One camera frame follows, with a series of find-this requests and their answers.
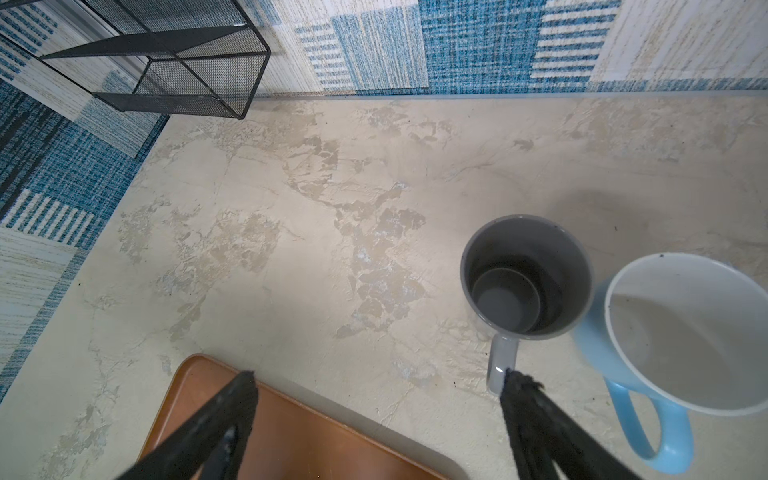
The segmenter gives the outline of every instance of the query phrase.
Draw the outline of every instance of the light blue mug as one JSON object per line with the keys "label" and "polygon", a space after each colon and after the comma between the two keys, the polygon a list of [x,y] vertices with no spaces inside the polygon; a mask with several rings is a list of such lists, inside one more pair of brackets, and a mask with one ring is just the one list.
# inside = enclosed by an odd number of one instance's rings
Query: light blue mug
{"label": "light blue mug", "polygon": [[[605,377],[630,446],[660,472],[690,467],[689,409],[735,416],[768,406],[768,293],[723,263],[687,253],[635,260],[597,288],[573,336]],[[631,390],[654,404],[657,451]]]}

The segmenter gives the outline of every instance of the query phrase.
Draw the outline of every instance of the mug rim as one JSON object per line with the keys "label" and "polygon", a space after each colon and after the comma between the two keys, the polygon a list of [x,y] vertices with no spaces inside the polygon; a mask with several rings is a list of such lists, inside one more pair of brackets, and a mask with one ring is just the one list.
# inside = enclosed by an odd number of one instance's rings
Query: mug rim
{"label": "mug rim", "polygon": [[[515,333],[510,330],[507,330],[505,328],[502,328],[495,323],[493,323],[491,320],[485,318],[485,315],[480,311],[480,309],[475,305],[475,301],[472,299],[472,294],[469,291],[469,285],[467,285],[466,280],[466,259],[467,259],[467,253],[469,252],[469,247],[475,242],[477,237],[479,237],[483,232],[485,232],[488,228],[496,225],[497,223],[501,223],[503,221],[507,220],[515,220],[515,219],[526,219],[526,220],[533,220],[539,223],[542,223],[548,227],[556,227],[558,230],[561,231],[577,248],[579,253],[586,259],[587,261],[587,268],[589,269],[589,295],[587,298],[587,301],[584,303],[584,306],[582,307],[581,311],[578,312],[576,315],[574,315],[574,319],[568,324],[563,326],[561,329],[556,330],[554,332],[546,333],[543,335],[525,335],[522,333]],[[494,329],[496,332],[498,332],[501,336],[508,339],[523,339],[523,340],[546,340],[555,338],[556,336],[560,336],[564,333],[567,333],[571,329],[575,328],[576,325],[579,323],[579,321],[586,315],[586,313],[589,311],[592,301],[594,299],[594,291],[595,291],[595,281],[594,281],[594,267],[592,266],[592,262],[589,258],[589,255],[587,254],[586,249],[583,245],[581,245],[581,242],[578,240],[578,238],[574,237],[571,232],[560,226],[559,224],[548,220],[546,218],[540,217],[538,215],[529,215],[529,214],[512,214],[512,215],[505,215],[504,217],[495,218],[489,222],[487,222],[485,225],[480,227],[475,233],[469,238],[467,241],[467,244],[464,246],[464,251],[462,252],[462,260],[461,260],[461,268],[459,270],[459,274],[462,281],[462,290],[464,290],[464,297],[466,297],[470,307],[475,312],[475,314],[480,317],[480,319],[485,323],[486,325],[490,326],[492,329]]]}
{"label": "mug rim", "polygon": [[624,275],[626,275],[627,272],[632,270],[632,268],[636,267],[640,263],[646,263],[658,257],[678,257],[678,258],[683,257],[683,258],[689,258],[689,259],[696,259],[697,261],[704,260],[707,263],[725,268],[726,270],[729,270],[731,273],[735,273],[738,277],[740,277],[740,279],[745,280],[747,283],[750,283],[752,286],[755,286],[756,289],[760,292],[760,295],[762,295],[763,299],[766,301],[766,305],[768,305],[768,292],[766,292],[764,288],[762,288],[755,280],[753,280],[751,277],[749,277],[745,273],[740,272],[739,270],[736,270],[732,266],[727,265],[723,262],[719,262],[717,260],[713,260],[709,257],[704,257],[702,255],[696,255],[694,253],[680,253],[680,252],[652,253],[651,255],[640,257],[636,260],[629,262],[621,270],[619,270],[618,273],[616,273],[616,275],[614,275],[614,277],[611,279],[611,282],[608,284],[608,288],[605,293],[605,299],[603,304],[603,316],[605,318],[605,326],[608,332],[608,336],[611,338],[611,343],[613,344],[617,353],[621,357],[621,360],[624,362],[627,368],[629,368],[629,370],[645,386],[652,389],[654,392],[664,397],[665,399],[668,399],[671,402],[675,402],[676,404],[681,405],[689,410],[695,410],[697,412],[707,413],[709,415],[742,416],[742,415],[749,415],[751,413],[760,412],[761,410],[768,408],[768,398],[764,399],[762,402],[757,403],[756,405],[744,407],[741,409],[715,409],[712,407],[700,406],[695,403],[688,402],[658,387],[655,383],[651,382],[645,375],[643,375],[640,372],[640,370],[638,370],[637,367],[635,367],[634,364],[629,360],[629,357],[627,357],[627,355],[624,353],[623,349],[621,348],[621,345],[619,345],[619,342],[616,338],[616,334],[614,332],[613,323],[611,321],[611,309],[609,308],[609,306],[611,305],[611,297],[614,294],[614,288],[618,284],[619,280],[621,280],[621,278]]}

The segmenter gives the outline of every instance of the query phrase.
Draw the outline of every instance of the gray mug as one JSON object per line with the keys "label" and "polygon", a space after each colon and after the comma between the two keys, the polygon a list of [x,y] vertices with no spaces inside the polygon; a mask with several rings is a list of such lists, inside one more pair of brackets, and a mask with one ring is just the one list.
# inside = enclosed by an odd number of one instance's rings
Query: gray mug
{"label": "gray mug", "polygon": [[533,215],[484,225],[462,255],[462,288],[478,316],[496,331],[488,390],[501,395],[515,369],[520,339],[543,340],[573,328],[594,295],[587,253],[563,227]]}

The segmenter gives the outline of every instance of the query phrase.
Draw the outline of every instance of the gray mug handle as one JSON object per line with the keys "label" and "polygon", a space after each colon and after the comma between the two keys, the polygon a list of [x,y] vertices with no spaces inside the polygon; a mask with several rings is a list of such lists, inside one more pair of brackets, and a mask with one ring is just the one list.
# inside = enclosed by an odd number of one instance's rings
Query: gray mug handle
{"label": "gray mug handle", "polygon": [[502,394],[504,377],[507,369],[515,369],[518,357],[518,339],[508,339],[497,333],[491,342],[491,354],[488,356],[488,391],[496,396]]}

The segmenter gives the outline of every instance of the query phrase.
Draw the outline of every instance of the beige marble table surface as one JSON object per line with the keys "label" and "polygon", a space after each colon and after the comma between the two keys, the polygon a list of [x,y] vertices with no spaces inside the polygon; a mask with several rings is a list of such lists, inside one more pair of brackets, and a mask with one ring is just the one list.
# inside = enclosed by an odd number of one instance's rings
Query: beige marble table surface
{"label": "beige marble table surface", "polygon": [[[455,478],[516,478],[467,239],[547,217],[599,278],[646,253],[768,286],[768,98],[257,101],[173,117],[0,405],[0,478],[102,478],[204,352]],[[570,336],[518,368],[643,478]],[[638,403],[651,436],[657,420]],[[768,413],[690,415],[680,478],[765,478]]]}

